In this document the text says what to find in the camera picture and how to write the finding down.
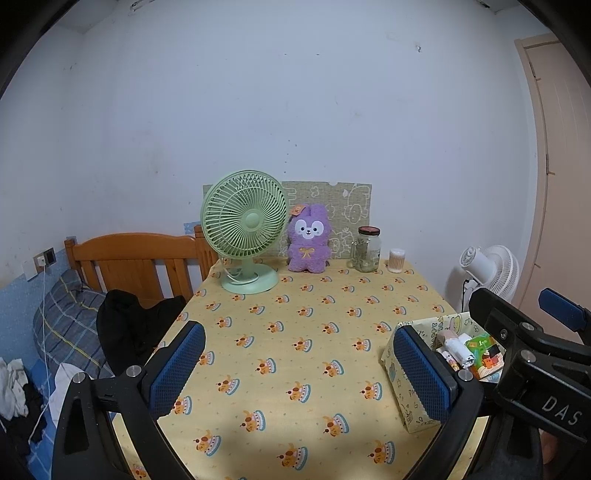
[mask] electric fan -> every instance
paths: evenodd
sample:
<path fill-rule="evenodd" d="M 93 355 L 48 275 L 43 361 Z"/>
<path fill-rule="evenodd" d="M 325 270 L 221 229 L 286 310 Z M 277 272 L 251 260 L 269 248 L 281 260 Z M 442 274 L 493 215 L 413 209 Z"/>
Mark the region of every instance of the electric fan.
<path fill-rule="evenodd" d="M 222 287 L 232 293 L 267 291 L 279 281 L 277 272 L 255 264 L 277 240 L 287 223 L 287 201 L 281 184 L 273 177 L 243 170 L 211 187 L 201 207 L 203 234 L 220 257 L 242 260 L 242 266 L 222 277 Z"/>
<path fill-rule="evenodd" d="M 460 257 L 460 265 L 474 279 L 465 291 L 484 287 L 506 301 L 512 300 L 519 280 L 519 264 L 507 247 L 494 245 L 484 250 L 468 247 Z"/>

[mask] wooden headboard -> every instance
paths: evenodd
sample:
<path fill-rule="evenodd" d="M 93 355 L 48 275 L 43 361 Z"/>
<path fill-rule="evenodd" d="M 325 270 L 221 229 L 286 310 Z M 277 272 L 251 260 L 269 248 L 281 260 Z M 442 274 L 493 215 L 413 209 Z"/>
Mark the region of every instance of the wooden headboard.
<path fill-rule="evenodd" d="M 102 291 L 96 267 L 106 290 L 125 290 L 135 294 L 144 307 L 164 298 L 155 260 L 163 260 L 173 295 L 187 301 L 193 296 L 187 260 L 199 263 L 205 280 L 217 261 L 217 253 L 209 246 L 200 225 L 195 237 L 162 235 L 160 233 L 114 233 L 92 238 L 80 245 L 73 239 L 64 244 L 71 268 L 75 268 L 94 290 Z"/>

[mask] blue gripper pad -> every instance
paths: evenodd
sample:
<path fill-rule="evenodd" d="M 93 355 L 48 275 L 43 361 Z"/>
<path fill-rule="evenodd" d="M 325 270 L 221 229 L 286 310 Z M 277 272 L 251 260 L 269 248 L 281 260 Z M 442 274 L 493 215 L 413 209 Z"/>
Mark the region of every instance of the blue gripper pad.
<path fill-rule="evenodd" d="M 587 326 L 584 310 L 551 288 L 545 288 L 540 292 L 538 305 L 574 332 L 583 331 Z"/>
<path fill-rule="evenodd" d="M 205 330 L 195 322 L 150 386 L 149 407 L 154 419 L 170 413 L 204 348 Z"/>
<path fill-rule="evenodd" d="M 394 334 L 394 355 L 429 418 L 444 423 L 456 400 L 457 382 L 411 326 Z"/>

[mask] glass jar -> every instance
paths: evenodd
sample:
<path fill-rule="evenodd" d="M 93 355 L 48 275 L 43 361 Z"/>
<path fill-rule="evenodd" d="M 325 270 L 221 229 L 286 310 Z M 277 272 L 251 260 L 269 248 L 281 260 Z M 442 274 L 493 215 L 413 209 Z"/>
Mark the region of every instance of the glass jar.
<path fill-rule="evenodd" d="M 381 250 L 382 241 L 379 238 L 379 228 L 360 226 L 358 237 L 351 244 L 350 266 L 363 273 L 375 272 L 379 267 Z"/>

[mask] door frame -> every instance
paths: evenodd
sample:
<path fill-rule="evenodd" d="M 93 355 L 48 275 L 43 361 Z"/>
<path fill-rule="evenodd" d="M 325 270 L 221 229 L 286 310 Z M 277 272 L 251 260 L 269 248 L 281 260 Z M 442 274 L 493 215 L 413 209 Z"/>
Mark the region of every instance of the door frame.
<path fill-rule="evenodd" d="M 528 56 L 528 49 L 547 45 L 552 43 L 559 43 L 558 38 L 553 33 L 544 35 L 537 35 L 535 37 L 515 40 L 515 48 L 521 59 L 521 64 L 527 79 L 527 85 L 530 88 L 531 103 L 534 108 L 535 120 L 535 134 L 537 138 L 538 147 L 538 180 L 535 194 L 535 210 L 534 221 L 531 228 L 530 244 L 527 248 L 527 254 L 523 268 L 521 269 L 521 277 L 515 290 L 513 297 L 513 305 L 517 308 L 521 307 L 521 303 L 525 297 L 525 292 L 534 268 L 539 268 L 535 263 L 540 248 L 540 239 L 542 236 L 542 227 L 544 226 L 544 214 L 546 210 L 546 195 L 548 190 L 548 175 L 554 173 L 548 170 L 548 143 L 546 139 L 546 125 L 544 120 L 544 109 L 542 108 L 542 99 L 538 89 L 537 81 L 539 77 L 535 77 L 534 68 Z"/>

